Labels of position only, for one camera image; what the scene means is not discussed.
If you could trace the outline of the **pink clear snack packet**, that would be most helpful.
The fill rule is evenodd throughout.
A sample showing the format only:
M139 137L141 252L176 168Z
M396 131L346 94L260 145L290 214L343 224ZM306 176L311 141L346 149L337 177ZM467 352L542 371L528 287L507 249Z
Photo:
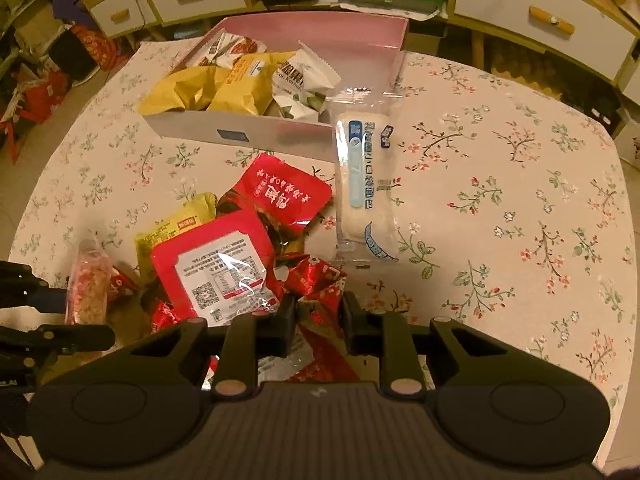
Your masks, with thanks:
M112 260L94 238L85 238L77 249L67 284L65 322L68 325L106 323Z

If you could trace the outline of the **red packet with white label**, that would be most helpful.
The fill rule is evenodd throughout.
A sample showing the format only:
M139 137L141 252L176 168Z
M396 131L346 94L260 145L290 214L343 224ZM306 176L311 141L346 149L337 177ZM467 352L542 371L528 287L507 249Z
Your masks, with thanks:
M247 312L272 312L274 249L254 211L239 210L156 245L151 260L177 321L227 325Z

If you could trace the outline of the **red small candy packet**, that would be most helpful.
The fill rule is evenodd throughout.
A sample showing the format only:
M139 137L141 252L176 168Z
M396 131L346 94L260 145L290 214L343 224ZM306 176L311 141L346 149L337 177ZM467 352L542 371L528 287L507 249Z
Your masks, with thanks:
M346 284L346 273L337 266L307 254L283 255L273 263L273 278L268 282L278 299L289 292L311 304L315 323L329 326L337 321Z

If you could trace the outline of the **white long bread packet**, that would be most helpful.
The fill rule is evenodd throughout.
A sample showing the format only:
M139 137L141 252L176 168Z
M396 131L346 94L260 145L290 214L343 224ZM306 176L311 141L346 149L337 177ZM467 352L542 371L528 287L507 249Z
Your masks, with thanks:
M398 260L396 108L401 97L346 88L329 98L335 146L337 255L358 266Z

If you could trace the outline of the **yellow-green snack packet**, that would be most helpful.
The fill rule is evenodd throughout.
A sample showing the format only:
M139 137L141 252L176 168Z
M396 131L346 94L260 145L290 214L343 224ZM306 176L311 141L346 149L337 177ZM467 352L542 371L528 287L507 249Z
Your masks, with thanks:
M192 200L186 202L173 214L160 220L154 228L134 237L138 270L143 284L152 282L155 278L155 268L151 259L152 249L166 240L171 240L214 220L217 202L217 196L211 192L196 194Z

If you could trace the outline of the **red chicken snack packet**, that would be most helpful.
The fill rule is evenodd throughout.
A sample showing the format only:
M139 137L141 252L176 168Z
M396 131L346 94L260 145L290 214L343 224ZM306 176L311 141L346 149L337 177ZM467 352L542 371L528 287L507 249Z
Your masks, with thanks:
M332 188L276 156L261 154L217 202L218 217L252 210L286 238L297 238L329 203Z

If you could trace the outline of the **floral tablecloth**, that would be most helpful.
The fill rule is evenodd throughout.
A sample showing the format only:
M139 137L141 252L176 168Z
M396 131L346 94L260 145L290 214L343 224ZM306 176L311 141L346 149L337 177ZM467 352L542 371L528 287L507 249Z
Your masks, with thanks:
M1 253L61 287L94 235L134 266L134 239L254 148L162 138L138 112L192 49L148 42L86 100L47 165L1 169ZM409 54L386 197L397 261L352 273L367 309L445 315L593 382L618 424L637 333L634 222L616 147L594 120L475 68Z

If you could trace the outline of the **orange-yellow snack packet in box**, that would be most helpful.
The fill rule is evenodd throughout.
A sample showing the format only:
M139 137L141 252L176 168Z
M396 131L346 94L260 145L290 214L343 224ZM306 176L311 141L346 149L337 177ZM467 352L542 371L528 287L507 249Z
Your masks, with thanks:
M233 65L208 112L260 116L272 102L272 76L294 51L247 53Z

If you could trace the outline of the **pink cardboard snack box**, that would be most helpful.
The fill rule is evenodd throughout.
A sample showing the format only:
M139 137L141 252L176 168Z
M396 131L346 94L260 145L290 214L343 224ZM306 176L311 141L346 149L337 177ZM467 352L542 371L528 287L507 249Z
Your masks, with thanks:
M404 18L288 11L224 18L138 108L164 138L334 157L334 96L382 93L399 72Z

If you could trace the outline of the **yellow snack packet in box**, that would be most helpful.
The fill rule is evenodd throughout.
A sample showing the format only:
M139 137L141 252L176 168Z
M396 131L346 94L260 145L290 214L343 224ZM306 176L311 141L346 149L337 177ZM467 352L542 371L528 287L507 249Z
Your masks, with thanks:
M154 86L140 103L138 113L151 116L171 110L205 110L229 74L230 70L215 65L178 70Z

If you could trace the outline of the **white nut packet in box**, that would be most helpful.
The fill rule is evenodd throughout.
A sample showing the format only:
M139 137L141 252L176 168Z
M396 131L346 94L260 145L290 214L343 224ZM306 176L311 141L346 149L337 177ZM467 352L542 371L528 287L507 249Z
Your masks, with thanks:
M292 58L272 76L272 96L284 118L318 122L326 97L341 83L341 76L303 42Z

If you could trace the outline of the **white red packet in box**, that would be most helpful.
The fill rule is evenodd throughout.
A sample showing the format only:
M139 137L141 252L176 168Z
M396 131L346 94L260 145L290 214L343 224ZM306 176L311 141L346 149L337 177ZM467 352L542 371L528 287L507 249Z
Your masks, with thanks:
M267 46L262 41L221 29L195 51L186 61L186 67L213 65L231 70L243 55L266 51Z

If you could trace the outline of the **white drawer cabinet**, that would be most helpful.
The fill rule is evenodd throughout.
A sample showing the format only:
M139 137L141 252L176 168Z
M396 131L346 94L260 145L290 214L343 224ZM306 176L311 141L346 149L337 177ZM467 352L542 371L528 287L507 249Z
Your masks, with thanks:
M528 41L614 82L639 29L604 0L451 0L452 16L483 32Z

